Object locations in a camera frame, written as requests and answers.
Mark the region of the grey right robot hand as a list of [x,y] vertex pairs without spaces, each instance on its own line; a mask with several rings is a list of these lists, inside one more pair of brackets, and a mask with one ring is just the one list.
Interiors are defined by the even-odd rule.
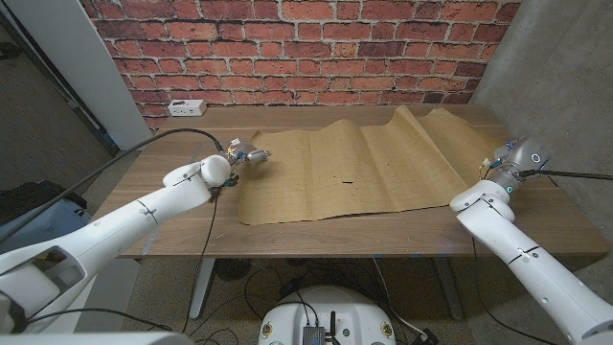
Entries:
[[550,158],[551,154],[534,137],[521,137],[493,152],[494,162],[486,180],[497,183],[510,195],[526,181],[519,175],[521,172],[541,170]]

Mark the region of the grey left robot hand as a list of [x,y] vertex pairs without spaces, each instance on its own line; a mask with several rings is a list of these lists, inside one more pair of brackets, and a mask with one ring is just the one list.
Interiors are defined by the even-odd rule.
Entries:
[[226,150],[229,163],[232,167],[237,167],[242,163],[257,164],[266,161],[271,155],[270,150],[257,149],[248,142],[242,142],[236,138],[230,142]]

